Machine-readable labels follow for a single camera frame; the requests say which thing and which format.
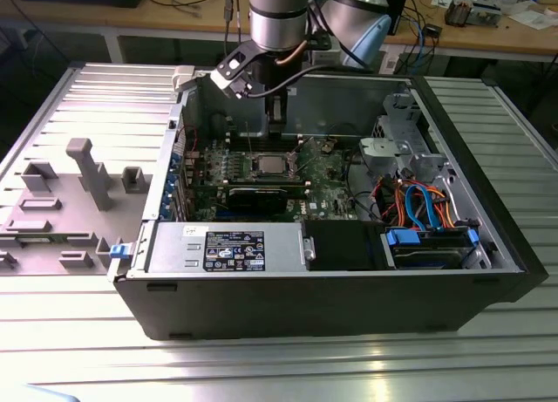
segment blue latch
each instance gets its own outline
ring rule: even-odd
[[[135,242],[112,245],[111,250],[109,251],[109,256],[111,256],[111,258],[120,258],[123,260],[128,260],[133,256],[134,245]]]
[[[477,234],[477,231],[474,229],[469,229],[467,230],[467,234],[469,235],[469,239],[471,240],[471,242],[473,243],[473,245],[478,245],[479,244],[479,234]]]
[[[387,235],[387,243],[391,245],[419,245],[419,233],[411,229],[392,229]]]

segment motherboard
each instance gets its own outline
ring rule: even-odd
[[[168,220],[356,220],[344,178],[350,151],[325,137],[299,137],[290,146],[225,139],[185,152],[171,165]]]

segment table leg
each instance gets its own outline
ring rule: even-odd
[[[116,34],[105,34],[106,49],[114,64],[124,64],[126,56],[120,46],[119,37]]]
[[[380,72],[384,75],[392,75],[395,72],[395,68],[399,61],[399,56],[405,53],[405,47],[401,44],[386,45],[384,58],[382,59],[382,64],[380,65]]]
[[[2,34],[5,34],[10,43],[12,43],[19,51],[27,49],[27,41],[25,40],[24,34],[21,30],[2,28]]]

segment computer tower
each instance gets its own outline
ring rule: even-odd
[[[403,14],[403,8],[405,7],[405,1],[406,0],[387,0],[387,3],[390,5],[388,14],[391,17],[391,26],[388,34],[392,36],[398,30],[401,14]]]

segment metal bracket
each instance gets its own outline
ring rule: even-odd
[[[314,238],[303,239],[303,253],[306,261],[314,261],[316,259],[316,249],[314,248]]]

